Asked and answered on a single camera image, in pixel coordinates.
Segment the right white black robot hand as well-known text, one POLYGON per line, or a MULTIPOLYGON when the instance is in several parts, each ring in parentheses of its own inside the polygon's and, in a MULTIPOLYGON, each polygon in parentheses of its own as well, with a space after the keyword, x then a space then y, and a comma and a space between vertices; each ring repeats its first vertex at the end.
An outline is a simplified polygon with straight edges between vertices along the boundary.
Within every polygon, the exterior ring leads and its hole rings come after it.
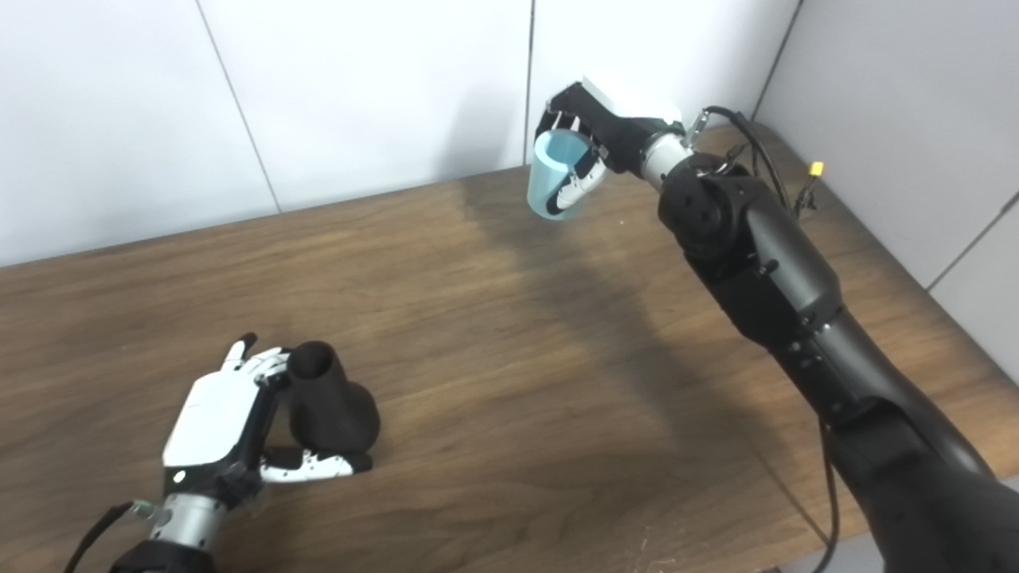
POLYGON ((609 173, 630 173, 660 189, 692 153, 681 113, 669 103, 585 76, 553 95, 538 121, 528 206, 564 220, 609 173))

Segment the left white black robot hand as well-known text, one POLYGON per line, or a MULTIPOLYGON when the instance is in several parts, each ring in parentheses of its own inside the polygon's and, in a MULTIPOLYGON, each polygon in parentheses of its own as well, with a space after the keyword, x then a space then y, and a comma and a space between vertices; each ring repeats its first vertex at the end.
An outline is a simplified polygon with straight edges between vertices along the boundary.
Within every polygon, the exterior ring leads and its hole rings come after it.
POLYGON ((251 354, 255 341, 234 341, 221 366, 193 382, 162 453, 165 497, 207 497, 233 509, 265 485, 373 467, 380 412, 334 347, 306 341, 251 354))

